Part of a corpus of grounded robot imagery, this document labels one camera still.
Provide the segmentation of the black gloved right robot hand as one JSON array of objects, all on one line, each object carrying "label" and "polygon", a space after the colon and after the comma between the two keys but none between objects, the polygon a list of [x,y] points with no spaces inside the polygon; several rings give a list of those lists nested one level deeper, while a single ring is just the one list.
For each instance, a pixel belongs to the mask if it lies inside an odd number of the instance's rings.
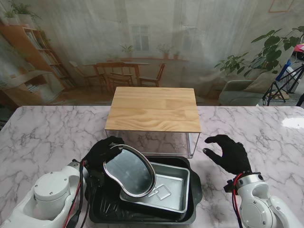
[{"label": "black gloved right robot hand", "polygon": [[238,175],[246,171],[252,171],[247,152],[242,143],[235,142],[224,134],[208,137],[205,143],[217,143],[220,146],[222,149],[221,156],[215,154],[209,148],[204,148],[203,152],[226,172]]}]

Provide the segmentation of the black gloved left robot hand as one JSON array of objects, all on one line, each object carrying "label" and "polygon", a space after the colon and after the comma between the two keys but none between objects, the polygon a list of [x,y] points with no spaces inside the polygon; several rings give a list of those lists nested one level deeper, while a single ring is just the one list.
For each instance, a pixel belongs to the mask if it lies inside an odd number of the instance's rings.
[{"label": "black gloved left robot hand", "polygon": [[112,149],[112,144],[120,145],[124,144],[124,141],[122,138],[115,136],[102,139],[98,141],[82,159],[86,161],[85,167],[90,174],[94,171],[101,172],[105,161],[110,161],[121,153],[118,147]]}]

